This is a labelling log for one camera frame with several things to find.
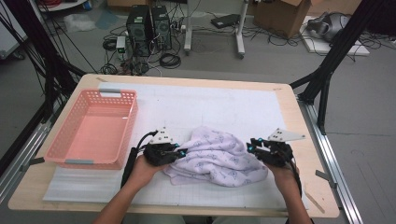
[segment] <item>white fabric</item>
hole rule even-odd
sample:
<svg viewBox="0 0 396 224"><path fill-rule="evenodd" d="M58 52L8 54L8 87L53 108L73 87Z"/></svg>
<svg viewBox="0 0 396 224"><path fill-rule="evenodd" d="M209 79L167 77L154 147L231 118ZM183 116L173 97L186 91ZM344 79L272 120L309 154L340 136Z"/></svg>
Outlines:
<svg viewBox="0 0 396 224"><path fill-rule="evenodd" d="M174 185L210 181L225 187L240 187L264 180L268 168L247 153L245 144L230 133L208 127L192 132L185 158L176 160L164 172Z"/></svg>

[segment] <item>computer tower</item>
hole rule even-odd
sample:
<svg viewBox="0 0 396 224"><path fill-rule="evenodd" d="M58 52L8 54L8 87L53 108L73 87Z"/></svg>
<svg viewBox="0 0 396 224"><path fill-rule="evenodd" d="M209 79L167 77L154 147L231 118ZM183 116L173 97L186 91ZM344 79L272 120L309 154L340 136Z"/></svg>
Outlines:
<svg viewBox="0 0 396 224"><path fill-rule="evenodd" d="M149 6L134 5L126 22L134 56L148 57L149 44L153 39Z"/></svg>
<svg viewBox="0 0 396 224"><path fill-rule="evenodd" d="M154 24L154 38L157 44L157 49L171 49L172 36L166 6L152 7L151 14L152 23Z"/></svg>

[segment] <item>gray floor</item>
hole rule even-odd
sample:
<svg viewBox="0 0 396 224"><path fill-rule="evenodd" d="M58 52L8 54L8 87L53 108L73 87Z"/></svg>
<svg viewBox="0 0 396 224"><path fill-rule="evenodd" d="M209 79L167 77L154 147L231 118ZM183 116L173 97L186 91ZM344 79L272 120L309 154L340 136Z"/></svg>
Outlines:
<svg viewBox="0 0 396 224"><path fill-rule="evenodd" d="M73 33L70 37L93 67L98 69L104 63L102 37L112 28L123 25L125 19L115 18L102 9L87 14L94 21L100 21L103 28ZM197 19L196 22L205 24L209 19L210 16ZM251 26L250 22L251 18L247 18L247 26ZM245 38L246 56L240 60L236 55L233 36L208 32L195 34L191 55L186 56L183 51L179 53L182 64L178 69L160 67L161 73L151 69L147 75L291 83L313 72L323 60L323 57L307 53L303 43L296 47L280 47L269 44L267 37L257 35L252 40ZM71 62L91 72L92 69L84 63L73 46L63 35L62 38ZM369 57L357 57L356 62L345 58L335 71L326 131L363 222L395 223L396 175L392 173L391 167L394 167L396 159L393 153L396 145L393 89L396 82L396 51L386 47L369 50ZM2 156L44 99L33 66L28 60L0 61L0 92ZM0 206L2 223L85 223L95 216L94 213L10 211L7 199ZM262 219L262 223L284 221L284 218ZM335 219L316 219L316 222L347 223L343 215Z"/></svg>

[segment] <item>wooden table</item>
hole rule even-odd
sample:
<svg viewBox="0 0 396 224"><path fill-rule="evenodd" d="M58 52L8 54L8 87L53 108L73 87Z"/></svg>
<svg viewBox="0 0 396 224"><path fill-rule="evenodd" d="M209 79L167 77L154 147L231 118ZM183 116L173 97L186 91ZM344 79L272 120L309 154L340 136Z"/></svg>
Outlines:
<svg viewBox="0 0 396 224"><path fill-rule="evenodd" d="M309 201L308 214L311 217L338 217L339 209L327 180L315 175L315 171L323 172L318 153L304 122L300 107L297 104L291 87L287 84L256 83L240 81L221 81L187 78L166 77L122 77L106 75L86 75L78 83L69 102L60 117L54 124L37 157L43 157L48 150L56 131L71 109L78 92L84 88L97 88L101 82L136 83L168 86L190 86L225 88L239 90L273 91L282 111L283 120L291 132L305 134L305 140L291 143L294 156L300 168L303 179L303 189ZM55 203L42 201L55 171L55 163L44 162L32 165L26 172L21 183L8 202L13 210L34 211L94 211L99 212L104 203ZM222 208L222 207L192 207L192 206L165 206L165 205L131 205L129 213L151 214L180 214L193 216L258 216L284 217L287 214L269 209Z"/></svg>

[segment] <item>pink basket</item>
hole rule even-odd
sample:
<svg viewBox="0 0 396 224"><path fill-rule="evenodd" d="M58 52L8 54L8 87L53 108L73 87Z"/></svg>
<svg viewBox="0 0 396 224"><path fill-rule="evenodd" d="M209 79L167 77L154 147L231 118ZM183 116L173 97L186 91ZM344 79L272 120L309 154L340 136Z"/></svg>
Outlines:
<svg viewBox="0 0 396 224"><path fill-rule="evenodd" d="M83 90L44 158L64 168L121 169L136 114L136 91Z"/></svg>

